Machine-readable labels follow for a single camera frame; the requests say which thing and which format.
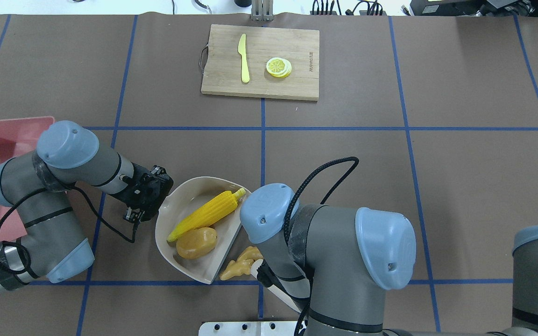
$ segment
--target yellow knife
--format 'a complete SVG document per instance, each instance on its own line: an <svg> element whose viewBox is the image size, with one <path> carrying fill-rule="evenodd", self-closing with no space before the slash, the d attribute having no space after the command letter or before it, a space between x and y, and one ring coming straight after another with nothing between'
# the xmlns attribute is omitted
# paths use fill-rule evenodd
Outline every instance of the yellow knife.
<svg viewBox="0 0 538 336"><path fill-rule="evenodd" d="M250 82L248 63L246 62L246 34L242 34L238 43L238 53L242 55L242 83Z"/></svg>

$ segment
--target white label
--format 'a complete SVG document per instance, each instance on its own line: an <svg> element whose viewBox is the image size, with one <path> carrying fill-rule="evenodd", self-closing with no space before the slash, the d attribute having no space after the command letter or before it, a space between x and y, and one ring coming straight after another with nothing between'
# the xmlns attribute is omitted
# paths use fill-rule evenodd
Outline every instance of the white label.
<svg viewBox="0 0 538 336"><path fill-rule="evenodd" d="M423 9L423 14L435 13L439 5L427 6Z"/></svg>

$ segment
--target white bowl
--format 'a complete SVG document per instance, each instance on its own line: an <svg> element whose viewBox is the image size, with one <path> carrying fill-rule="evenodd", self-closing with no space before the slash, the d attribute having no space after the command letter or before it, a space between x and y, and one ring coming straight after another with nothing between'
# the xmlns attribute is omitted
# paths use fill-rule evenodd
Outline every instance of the white bowl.
<svg viewBox="0 0 538 336"><path fill-rule="evenodd" d="M212 283L240 230L241 205L250 191L245 188L246 195L235 211L213 224L212 227L217 231L217 245L209 254L197 259L184 259L178 255L175 242L167 243L167 236L182 219L215 196L226 190L235 192L240 188L243 187L224 179L201 176L185 181L169 194L159 208L155 225L156 246L163 258L192 279Z"/></svg>

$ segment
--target wooden cutting board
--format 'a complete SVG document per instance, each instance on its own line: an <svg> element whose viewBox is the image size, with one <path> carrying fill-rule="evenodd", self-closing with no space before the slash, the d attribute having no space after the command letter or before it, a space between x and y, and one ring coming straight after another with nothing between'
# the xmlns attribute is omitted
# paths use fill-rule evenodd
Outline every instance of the wooden cutting board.
<svg viewBox="0 0 538 336"><path fill-rule="evenodd" d="M238 42L246 34L250 81L241 81ZM272 57L292 64L286 78L265 70ZM203 74L203 94L297 100L319 99L319 31L211 25L209 58Z"/></svg>

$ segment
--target yellow corn cob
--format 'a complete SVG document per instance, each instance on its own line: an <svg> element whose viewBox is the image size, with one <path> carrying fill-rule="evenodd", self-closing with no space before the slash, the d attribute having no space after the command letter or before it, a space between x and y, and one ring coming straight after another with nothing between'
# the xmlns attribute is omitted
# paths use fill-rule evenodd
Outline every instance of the yellow corn cob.
<svg viewBox="0 0 538 336"><path fill-rule="evenodd" d="M226 217L238 207L238 200L246 194L244 188L240 188L235 193L224 191L206 202L200 208L184 218L177 224L171 234L167 237L167 242L175 242L183 234L190 230L202 227L210 227L218 220Z"/></svg>

